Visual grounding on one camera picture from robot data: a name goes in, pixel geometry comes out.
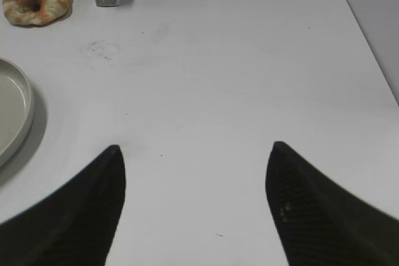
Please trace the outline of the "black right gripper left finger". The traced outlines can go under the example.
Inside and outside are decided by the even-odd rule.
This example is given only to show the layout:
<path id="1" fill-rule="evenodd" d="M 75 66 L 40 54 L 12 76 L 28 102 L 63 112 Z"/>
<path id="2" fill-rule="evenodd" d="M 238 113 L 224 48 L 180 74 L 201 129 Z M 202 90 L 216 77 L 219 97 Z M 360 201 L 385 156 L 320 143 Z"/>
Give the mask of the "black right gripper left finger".
<path id="1" fill-rule="evenodd" d="M 46 198 L 1 223 L 1 265 L 105 265 L 126 190 L 111 145 Z"/>

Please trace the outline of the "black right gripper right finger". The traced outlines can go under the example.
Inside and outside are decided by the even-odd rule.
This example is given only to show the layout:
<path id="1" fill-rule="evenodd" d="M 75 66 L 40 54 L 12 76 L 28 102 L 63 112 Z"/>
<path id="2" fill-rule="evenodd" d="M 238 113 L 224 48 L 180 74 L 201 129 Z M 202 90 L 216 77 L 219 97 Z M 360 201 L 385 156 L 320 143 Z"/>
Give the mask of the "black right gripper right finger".
<path id="1" fill-rule="evenodd" d="M 265 190 L 289 265 L 398 265 L 398 219 L 336 184 L 283 141 L 273 144 Z"/>

